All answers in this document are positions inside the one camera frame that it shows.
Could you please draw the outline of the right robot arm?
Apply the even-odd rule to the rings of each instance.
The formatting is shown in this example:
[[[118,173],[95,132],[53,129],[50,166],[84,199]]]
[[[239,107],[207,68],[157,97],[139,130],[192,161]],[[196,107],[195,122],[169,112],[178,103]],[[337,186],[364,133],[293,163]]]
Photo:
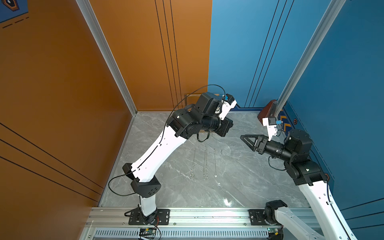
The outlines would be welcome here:
[[[280,227],[271,239],[282,239],[283,228],[298,240],[356,239],[331,194],[327,175],[310,157],[313,141],[308,133],[293,129],[284,143],[269,140],[264,135],[242,135],[240,139],[252,151],[284,161],[284,170],[304,194],[323,232],[320,235],[298,218],[286,203],[275,200],[266,203],[263,213],[266,224]]]

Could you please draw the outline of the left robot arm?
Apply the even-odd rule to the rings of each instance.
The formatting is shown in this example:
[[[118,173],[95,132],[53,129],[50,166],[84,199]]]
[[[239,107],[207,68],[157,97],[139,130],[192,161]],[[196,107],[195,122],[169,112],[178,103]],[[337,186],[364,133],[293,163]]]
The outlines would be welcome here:
[[[201,131],[224,137],[233,126],[227,115],[236,104],[230,94],[202,93],[195,104],[173,110],[159,137],[148,150],[134,163],[124,164],[123,176],[131,179],[133,194],[140,197],[135,209],[140,224],[155,225],[160,222],[156,194],[161,184],[155,176],[160,166],[179,146],[191,136],[198,136]]]

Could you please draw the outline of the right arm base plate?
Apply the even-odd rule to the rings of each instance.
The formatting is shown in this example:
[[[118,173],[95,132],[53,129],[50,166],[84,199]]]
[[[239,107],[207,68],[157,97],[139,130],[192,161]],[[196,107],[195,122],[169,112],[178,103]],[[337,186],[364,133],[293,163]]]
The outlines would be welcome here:
[[[250,209],[248,210],[249,218],[252,226],[280,226],[275,213],[267,209]]]

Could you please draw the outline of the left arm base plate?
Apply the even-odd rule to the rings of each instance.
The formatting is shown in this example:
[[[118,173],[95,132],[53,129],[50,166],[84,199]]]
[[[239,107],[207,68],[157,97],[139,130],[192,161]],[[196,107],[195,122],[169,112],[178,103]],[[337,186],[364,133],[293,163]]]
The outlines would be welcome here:
[[[169,224],[170,209],[156,209],[149,216],[144,216],[140,207],[129,210],[124,213],[125,217],[129,217],[129,225],[164,225]]]

